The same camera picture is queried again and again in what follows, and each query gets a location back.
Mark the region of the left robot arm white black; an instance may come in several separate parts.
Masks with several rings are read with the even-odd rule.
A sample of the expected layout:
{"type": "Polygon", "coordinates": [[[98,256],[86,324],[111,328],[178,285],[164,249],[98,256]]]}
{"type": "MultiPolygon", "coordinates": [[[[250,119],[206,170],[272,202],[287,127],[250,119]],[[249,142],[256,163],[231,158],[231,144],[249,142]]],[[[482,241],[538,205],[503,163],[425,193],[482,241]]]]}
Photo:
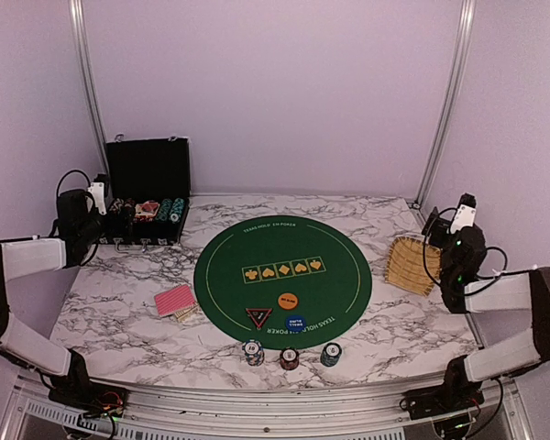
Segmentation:
{"type": "Polygon", "coordinates": [[[102,216],[94,196],[81,189],[56,196],[57,219],[48,237],[0,239],[0,354],[59,380],[63,395],[79,408],[97,400],[83,356],[45,335],[40,318],[54,317],[47,300],[61,293],[61,273],[85,265],[96,250],[102,216]]]}

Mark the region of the orange big blind button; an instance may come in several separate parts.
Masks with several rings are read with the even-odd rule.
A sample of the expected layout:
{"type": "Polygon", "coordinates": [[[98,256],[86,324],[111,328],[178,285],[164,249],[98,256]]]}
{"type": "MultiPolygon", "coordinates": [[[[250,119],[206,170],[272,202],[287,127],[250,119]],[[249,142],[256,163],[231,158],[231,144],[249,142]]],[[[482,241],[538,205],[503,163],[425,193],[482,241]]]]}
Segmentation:
{"type": "Polygon", "coordinates": [[[278,306],[283,310],[293,310],[298,306],[298,304],[298,297],[290,292],[285,292],[278,298],[278,306]]]}

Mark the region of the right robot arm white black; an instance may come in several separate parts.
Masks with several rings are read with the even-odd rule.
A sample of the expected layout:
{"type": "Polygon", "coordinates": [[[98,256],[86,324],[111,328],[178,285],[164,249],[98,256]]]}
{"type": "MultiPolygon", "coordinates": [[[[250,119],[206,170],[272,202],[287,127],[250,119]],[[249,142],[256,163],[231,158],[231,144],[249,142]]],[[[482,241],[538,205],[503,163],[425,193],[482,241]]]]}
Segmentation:
{"type": "Polygon", "coordinates": [[[479,384],[521,375],[550,361],[550,266],[479,276],[491,248],[476,226],[464,226],[445,244],[440,291],[453,314],[467,314],[485,337],[484,347],[448,363],[435,401],[454,411],[479,384]]]}

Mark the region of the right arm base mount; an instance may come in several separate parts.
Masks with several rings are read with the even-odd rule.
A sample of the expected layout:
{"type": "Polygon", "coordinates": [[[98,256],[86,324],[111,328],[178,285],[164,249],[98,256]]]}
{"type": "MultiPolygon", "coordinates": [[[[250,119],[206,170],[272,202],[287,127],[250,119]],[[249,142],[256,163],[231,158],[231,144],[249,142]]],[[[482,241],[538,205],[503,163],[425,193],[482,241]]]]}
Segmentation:
{"type": "Polygon", "coordinates": [[[480,388],[452,392],[445,385],[438,385],[404,392],[399,406],[412,420],[419,420],[473,408],[484,401],[480,388]]]}

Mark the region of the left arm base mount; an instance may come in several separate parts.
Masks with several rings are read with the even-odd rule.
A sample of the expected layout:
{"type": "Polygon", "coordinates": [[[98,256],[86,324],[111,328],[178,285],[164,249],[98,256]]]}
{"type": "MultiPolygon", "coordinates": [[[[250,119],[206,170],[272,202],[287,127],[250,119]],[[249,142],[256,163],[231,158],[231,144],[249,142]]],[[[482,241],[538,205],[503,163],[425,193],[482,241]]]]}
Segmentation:
{"type": "Polygon", "coordinates": [[[86,394],[66,388],[49,386],[49,399],[83,410],[86,418],[121,416],[125,410],[128,390],[95,382],[86,394]]]}

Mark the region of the blue small blind button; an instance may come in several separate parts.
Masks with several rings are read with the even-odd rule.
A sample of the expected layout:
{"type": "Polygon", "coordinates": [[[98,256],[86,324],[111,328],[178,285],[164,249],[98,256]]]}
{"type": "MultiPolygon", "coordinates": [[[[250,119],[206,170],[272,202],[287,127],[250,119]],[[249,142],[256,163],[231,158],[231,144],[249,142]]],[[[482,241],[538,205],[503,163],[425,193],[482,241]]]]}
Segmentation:
{"type": "Polygon", "coordinates": [[[301,315],[289,315],[286,317],[285,326],[292,333],[300,333],[306,327],[306,320],[301,315]]]}

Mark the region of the blue white chip stack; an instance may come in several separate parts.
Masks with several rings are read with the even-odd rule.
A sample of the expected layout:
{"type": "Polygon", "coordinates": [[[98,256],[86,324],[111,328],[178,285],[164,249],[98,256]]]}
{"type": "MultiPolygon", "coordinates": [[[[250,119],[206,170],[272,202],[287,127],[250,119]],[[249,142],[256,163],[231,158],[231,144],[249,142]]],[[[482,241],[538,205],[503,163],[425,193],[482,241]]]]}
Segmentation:
{"type": "Polygon", "coordinates": [[[260,366],[264,361],[264,350],[261,343],[255,339],[249,339],[242,347],[246,362],[249,366],[260,366]]]}

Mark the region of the black red triangle dealer button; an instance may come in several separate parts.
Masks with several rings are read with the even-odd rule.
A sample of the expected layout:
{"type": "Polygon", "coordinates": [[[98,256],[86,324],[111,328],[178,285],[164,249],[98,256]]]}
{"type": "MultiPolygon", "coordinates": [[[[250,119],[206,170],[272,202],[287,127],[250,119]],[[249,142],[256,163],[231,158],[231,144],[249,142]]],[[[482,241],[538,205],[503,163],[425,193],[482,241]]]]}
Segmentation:
{"type": "Polygon", "coordinates": [[[260,331],[265,323],[269,320],[273,309],[272,308],[246,308],[247,317],[250,319],[255,328],[260,331]]]}

